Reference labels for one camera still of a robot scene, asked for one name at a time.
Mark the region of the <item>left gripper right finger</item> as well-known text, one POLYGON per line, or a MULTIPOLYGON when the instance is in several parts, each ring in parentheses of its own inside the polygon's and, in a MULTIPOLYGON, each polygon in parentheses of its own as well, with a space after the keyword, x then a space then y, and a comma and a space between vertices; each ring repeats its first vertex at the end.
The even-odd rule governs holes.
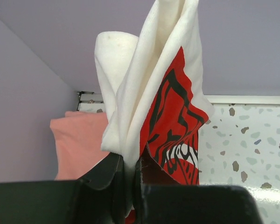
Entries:
POLYGON ((256 202, 243 187, 180 185, 150 158, 136 165, 137 224, 261 224, 256 202))

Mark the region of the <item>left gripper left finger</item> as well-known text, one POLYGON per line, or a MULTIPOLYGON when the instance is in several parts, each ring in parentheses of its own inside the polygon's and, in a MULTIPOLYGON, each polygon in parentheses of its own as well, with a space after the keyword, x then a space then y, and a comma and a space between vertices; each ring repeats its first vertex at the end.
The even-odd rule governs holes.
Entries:
POLYGON ((110 153, 76 180, 0 183, 0 224, 123 224, 124 164, 110 153))

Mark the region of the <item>white red print t shirt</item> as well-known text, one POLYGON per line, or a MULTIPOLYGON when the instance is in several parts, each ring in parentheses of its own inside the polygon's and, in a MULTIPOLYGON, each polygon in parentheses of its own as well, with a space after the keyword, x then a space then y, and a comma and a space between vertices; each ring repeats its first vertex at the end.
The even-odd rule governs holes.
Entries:
POLYGON ((144 151, 180 184, 197 185, 198 130, 213 113, 202 91, 198 1, 157 0, 139 36, 97 36, 95 65, 108 125, 103 151, 128 176, 144 151))

